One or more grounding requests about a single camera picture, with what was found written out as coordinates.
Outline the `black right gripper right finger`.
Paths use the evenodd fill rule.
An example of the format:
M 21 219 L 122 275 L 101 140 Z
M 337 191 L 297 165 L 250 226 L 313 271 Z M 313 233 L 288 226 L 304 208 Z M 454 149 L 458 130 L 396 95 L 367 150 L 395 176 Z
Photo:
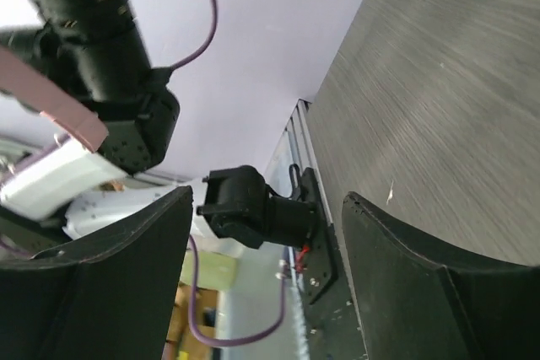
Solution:
M 459 248 L 355 192 L 342 226 L 369 358 L 538 358 L 537 267 Z

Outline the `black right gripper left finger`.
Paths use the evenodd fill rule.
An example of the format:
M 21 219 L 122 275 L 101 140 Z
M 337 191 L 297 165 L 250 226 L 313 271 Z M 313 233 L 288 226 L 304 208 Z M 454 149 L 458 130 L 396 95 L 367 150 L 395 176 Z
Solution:
M 159 359 L 192 224 L 181 186 L 83 238 L 1 265 L 1 356 Z

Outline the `pink folding umbrella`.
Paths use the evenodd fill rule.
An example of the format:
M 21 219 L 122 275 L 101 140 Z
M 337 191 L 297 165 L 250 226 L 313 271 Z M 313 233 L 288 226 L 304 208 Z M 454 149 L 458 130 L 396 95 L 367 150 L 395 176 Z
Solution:
M 1 48 L 1 89 L 55 122 L 92 153 L 109 134 L 93 111 L 5 47 Z

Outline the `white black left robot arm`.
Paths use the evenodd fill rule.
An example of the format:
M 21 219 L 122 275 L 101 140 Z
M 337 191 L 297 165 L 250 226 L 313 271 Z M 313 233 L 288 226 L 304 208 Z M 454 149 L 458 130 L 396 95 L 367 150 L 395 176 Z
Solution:
M 80 193 L 160 164 L 183 61 L 152 67 L 129 0 L 30 0 L 43 25 L 1 33 L 1 92 L 62 135 L 1 177 L 1 230 L 30 253 L 63 244 Z

